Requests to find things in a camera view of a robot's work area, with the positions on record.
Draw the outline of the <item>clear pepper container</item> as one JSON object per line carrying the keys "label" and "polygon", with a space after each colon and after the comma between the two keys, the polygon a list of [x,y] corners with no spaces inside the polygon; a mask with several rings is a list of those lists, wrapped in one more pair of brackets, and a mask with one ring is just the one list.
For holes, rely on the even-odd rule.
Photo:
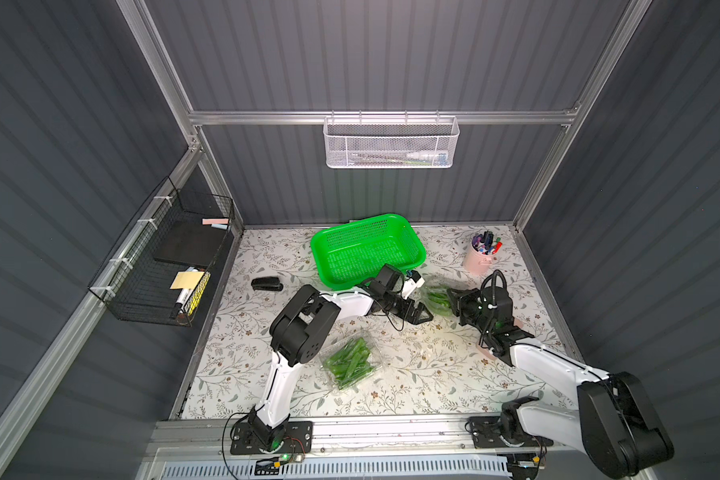
{"label": "clear pepper container", "polygon": [[370,334],[359,333],[330,345],[320,364],[328,387],[343,391],[379,374],[383,355]]}
{"label": "clear pepper container", "polygon": [[461,286],[445,283],[439,277],[431,278],[421,287],[419,300],[427,306],[433,315],[458,318],[460,307],[450,307],[446,294],[447,288],[463,289]]}

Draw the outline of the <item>green plastic basket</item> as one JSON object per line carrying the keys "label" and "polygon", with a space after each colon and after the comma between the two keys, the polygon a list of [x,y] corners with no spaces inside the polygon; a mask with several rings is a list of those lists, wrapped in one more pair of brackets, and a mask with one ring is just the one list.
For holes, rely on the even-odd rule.
{"label": "green plastic basket", "polygon": [[413,270],[426,260],[426,249],[409,221],[383,214],[324,229],[310,241],[318,275],[331,290],[349,289],[375,277],[389,264]]}

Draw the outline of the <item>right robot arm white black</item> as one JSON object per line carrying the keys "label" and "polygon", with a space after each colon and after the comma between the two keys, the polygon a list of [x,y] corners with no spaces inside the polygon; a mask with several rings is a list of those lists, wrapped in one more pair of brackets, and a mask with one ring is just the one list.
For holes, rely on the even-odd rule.
{"label": "right robot arm white black", "polygon": [[478,330],[481,348],[543,380],[572,403],[555,407],[530,395],[503,403],[495,419],[472,417],[467,425],[476,447],[501,442],[544,449],[549,442],[560,443],[585,454],[611,479],[632,477],[674,457],[670,435],[641,381],[628,372],[610,373],[577,361],[517,326],[501,271],[478,288],[446,293],[460,324]]}

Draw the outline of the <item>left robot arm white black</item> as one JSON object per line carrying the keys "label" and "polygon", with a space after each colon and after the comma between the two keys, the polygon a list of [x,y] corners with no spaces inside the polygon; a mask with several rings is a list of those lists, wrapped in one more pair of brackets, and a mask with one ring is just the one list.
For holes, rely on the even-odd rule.
{"label": "left robot arm white black", "polygon": [[412,298],[424,286],[422,275],[386,264],[374,278],[344,291],[321,292],[303,285],[269,327],[272,361],[264,393],[247,416],[265,442],[285,431],[290,404],[302,366],[322,349],[334,325],[371,313],[395,316],[411,325],[433,319],[427,307]]}

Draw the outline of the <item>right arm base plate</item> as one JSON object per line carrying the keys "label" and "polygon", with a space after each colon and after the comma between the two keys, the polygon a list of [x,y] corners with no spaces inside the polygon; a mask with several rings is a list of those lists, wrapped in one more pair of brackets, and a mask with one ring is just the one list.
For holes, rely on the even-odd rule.
{"label": "right arm base plate", "polygon": [[532,436],[524,432],[519,423],[504,415],[469,417],[465,430],[471,436],[473,445],[479,449],[551,447],[554,441],[545,437]]}

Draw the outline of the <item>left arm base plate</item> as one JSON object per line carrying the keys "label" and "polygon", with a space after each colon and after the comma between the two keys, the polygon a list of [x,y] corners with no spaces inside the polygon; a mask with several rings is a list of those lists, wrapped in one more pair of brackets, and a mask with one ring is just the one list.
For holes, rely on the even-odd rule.
{"label": "left arm base plate", "polygon": [[247,419],[236,422],[229,433],[232,455],[306,454],[311,452],[314,423],[286,421],[270,429],[265,425],[252,425]]}

